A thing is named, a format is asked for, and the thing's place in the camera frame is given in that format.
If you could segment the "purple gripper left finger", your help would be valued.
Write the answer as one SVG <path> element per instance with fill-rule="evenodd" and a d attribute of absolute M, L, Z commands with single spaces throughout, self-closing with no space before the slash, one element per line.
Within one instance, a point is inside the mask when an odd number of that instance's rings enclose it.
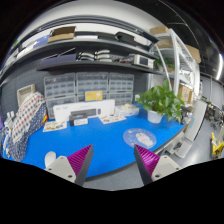
<path fill-rule="evenodd" d="M 92 145 L 86 146 L 68 157 L 56 157 L 56 153 L 50 151 L 45 156 L 45 170 L 82 186 L 85 182 L 92 157 Z"/>

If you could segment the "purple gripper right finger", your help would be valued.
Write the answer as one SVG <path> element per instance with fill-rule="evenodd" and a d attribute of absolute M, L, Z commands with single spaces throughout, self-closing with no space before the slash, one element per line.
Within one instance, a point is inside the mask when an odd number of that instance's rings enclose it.
<path fill-rule="evenodd" d="M 181 170 L 169 156 L 159 156 L 142 146 L 134 146 L 134 156 L 144 185 Z"/>

